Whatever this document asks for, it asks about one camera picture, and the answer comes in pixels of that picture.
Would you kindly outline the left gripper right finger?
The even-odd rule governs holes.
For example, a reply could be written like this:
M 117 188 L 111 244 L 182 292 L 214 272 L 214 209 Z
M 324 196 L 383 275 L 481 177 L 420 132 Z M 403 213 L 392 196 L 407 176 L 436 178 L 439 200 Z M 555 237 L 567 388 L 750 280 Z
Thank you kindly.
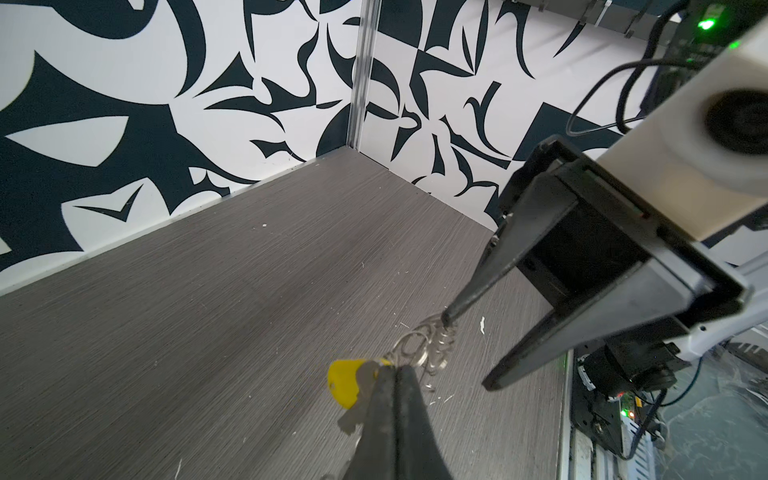
M 399 367 L 395 376 L 395 478 L 451 480 L 438 447 L 415 370 Z

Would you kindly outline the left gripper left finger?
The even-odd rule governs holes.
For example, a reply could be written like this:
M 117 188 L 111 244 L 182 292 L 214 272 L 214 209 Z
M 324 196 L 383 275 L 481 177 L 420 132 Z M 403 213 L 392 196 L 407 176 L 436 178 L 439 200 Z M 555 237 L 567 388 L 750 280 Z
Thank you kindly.
M 377 480 L 396 477 L 395 369 L 379 370 L 362 426 L 361 438 L 343 476 Z

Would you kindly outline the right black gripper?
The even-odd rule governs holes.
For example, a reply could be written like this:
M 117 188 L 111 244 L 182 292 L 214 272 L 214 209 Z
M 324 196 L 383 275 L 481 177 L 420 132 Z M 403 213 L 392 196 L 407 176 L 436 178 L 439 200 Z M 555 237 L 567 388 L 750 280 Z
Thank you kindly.
M 452 326 L 521 271 L 552 309 L 482 381 L 502 390 L 597 339 L 660 342 L 743 312 L 750 283 L 565 138 L 537 145 L 505 187 L 496 245 L 441 314 Z

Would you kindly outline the yellow key tag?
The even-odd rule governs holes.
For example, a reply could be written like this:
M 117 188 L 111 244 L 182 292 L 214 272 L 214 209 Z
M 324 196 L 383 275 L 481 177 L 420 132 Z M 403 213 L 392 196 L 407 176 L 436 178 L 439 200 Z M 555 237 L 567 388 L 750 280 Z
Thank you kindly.
M 328 369 L 328 389 L 334 400 L 345 410 L 337 420 L 339 429 L 352 435 L 365 421 L 378 371 L 391 366 L 385 359 L 337 360 Z

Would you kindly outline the metal disc with key rings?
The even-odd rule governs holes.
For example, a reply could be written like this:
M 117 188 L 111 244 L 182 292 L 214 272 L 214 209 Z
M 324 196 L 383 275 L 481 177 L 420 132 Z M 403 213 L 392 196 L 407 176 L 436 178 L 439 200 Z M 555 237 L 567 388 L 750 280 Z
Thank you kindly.
M 382 360 L 387 365 L 412 367 L 422 390 L 434 393 L 435 378 L 448 365 L 456 334 L 455 324 L 446 326 L 440 314 L 432 315 L 400 336 Z

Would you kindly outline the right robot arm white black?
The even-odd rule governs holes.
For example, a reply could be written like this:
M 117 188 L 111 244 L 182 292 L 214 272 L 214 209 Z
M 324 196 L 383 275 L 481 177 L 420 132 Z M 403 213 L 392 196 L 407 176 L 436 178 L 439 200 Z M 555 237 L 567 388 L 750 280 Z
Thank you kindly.
M 679 1 L 621 66 L 617 113 L 654 69 L 643 120 L 597 159 L 573 133 L 538 144 L 499 199 L 499 227 L 443 310 L 452 327 L 510 271 L 552 310 L 488 373 L 502 390 L 595 340 L 632 380 L 666 374 L 767 319 L 767 258 L 740 267 L 708 241 L 767 216 L 767 5 Z

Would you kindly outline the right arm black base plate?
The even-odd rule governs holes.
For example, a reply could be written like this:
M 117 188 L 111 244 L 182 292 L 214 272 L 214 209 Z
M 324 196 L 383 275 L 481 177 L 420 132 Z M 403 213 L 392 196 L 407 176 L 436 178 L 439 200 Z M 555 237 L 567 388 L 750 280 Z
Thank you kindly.
M 577 358 L 572 381 L 571 421 L 594 443 L 616 455 L 629 447 L 624 440 L 621 396 L 629 383 L 600 348 Z

